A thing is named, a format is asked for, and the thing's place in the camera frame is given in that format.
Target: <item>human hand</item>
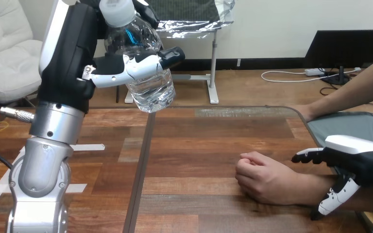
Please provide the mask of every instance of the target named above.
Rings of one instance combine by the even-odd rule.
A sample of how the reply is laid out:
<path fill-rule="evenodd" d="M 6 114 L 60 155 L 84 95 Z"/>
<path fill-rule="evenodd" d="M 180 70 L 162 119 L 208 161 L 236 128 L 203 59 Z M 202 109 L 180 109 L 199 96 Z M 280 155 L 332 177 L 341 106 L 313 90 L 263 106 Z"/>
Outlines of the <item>human hand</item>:
<path fill-rule="evenodd" d="M 235 178 L 251 198 L 265 204 L 300 204 L 303 174 L 258 152 L 241 155 Z"/>

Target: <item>bottle cap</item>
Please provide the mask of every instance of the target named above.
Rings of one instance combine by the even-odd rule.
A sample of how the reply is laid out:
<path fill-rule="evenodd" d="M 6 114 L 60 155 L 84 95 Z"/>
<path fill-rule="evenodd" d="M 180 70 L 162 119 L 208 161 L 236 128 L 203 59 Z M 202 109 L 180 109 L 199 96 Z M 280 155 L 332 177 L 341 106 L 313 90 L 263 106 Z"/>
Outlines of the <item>bottle cap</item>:
<path fill-rule="evenodd" d="M 105 21 L 112 27 L 123 27 L 136 16 L 132 0 L 101 0 L 99 8 Z"/>

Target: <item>computer monitor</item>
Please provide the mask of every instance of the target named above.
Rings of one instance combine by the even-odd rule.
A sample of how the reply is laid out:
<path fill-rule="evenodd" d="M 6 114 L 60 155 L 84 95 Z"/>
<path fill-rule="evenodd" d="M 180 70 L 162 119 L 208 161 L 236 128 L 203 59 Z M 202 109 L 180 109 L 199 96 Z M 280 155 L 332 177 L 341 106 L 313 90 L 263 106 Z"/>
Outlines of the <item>computer monitor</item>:
<path fill-rule="evenodd" d="M 331 84 L 349 81 L 344 68 L 373 63 L 373 30 L 317 31 L 306 54 L 305 68 L 337 68 L 339 75 L 322 79 Z"/>

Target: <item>white cable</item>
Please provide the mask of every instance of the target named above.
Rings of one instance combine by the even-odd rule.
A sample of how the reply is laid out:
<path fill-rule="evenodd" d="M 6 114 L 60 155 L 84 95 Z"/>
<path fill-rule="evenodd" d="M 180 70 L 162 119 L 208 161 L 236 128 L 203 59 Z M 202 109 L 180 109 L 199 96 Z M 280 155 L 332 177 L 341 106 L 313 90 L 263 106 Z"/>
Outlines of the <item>white cable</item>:
<path fill-rule="evenodd" d="M 360 68 L 355 68 L 352 71 L 344 72 L 344 74 L 353 73 L 353 72 L 357 72 L 357 71 L 360 71 L 360 70 L 361 70 Z M 281 81 L 281 80 L 269 80 L 269 79 L 264 78 L 264 74 L 268 74 L 268 73 L 305 74 L 305 72 L 304 73 L 292 73 L 292 72 L 286 72 L 286 71 L 267 71 L 267 72 L 261 74 L 261 78 L 263 80 L 268 81 L 268 82 L 273 82 L 273 83 L 302 83 L 302 82 L 309 82 L 309 81 L 314 81 L 314 80 L 318 80 L 318 79 L 330 78 L 330 77 L 334 77 L 334 76 L 338 75 L 338 74 L 334 74 L 334 75 L 319 77 L 319 78 L 315 78 L 315 79 L 298 80 L 298 81 Z"/>

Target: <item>human arm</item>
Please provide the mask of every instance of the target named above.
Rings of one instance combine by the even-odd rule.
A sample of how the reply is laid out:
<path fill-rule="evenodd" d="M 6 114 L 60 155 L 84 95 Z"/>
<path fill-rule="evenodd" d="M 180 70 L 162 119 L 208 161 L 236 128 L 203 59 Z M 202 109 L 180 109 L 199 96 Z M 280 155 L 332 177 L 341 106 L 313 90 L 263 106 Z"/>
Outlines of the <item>human arm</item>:
<path fill-rule="evenodd" d="M 373 101 L 373 65 L 339 90 L 307 105 L 293 106 L 307 121 Z"/>
<path fill-rule="evenodd" d="M 261 203 L 276 205 L 316 206 L 337 178 L 297 173 L 257 152 L 242 154 L 236 170 L 245 193 Z M 373 212 L 373 187 L 362 187 L 340 208 Z"/>

